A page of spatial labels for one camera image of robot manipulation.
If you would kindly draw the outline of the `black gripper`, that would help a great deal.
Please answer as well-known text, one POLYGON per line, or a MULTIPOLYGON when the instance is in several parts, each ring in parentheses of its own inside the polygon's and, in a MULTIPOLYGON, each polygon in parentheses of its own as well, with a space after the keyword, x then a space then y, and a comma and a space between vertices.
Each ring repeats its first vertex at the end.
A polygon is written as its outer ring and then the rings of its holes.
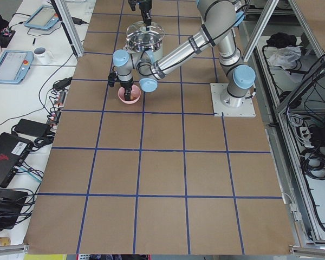
POLYGON ((116 75, 118 77, 118 82, 120 83, 120 86, 124 87, 125 89, 124 95, 131 94, 132 85, 133 85, 132 72, 130 71, 128 74, 124 75, 123 73, 117 71, 116 75))
POLYGON ((152 9, 152 1, 151 0, 138 0, 139 9, 142 12, 142 18, 145 24, 146 29, 148 30, 152 23, 152 18, 150 11, 152 9))

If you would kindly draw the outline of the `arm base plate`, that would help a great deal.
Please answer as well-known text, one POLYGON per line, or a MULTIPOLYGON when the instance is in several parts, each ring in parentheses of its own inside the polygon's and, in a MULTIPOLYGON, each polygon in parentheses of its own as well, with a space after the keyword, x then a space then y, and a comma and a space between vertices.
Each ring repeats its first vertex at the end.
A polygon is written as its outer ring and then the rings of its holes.
POLYGON ((227 83, 211 83, 213 113, 217 117, 254 118, 256 116, 250 90, 244 97, 233 97, 228 93, 227 83))

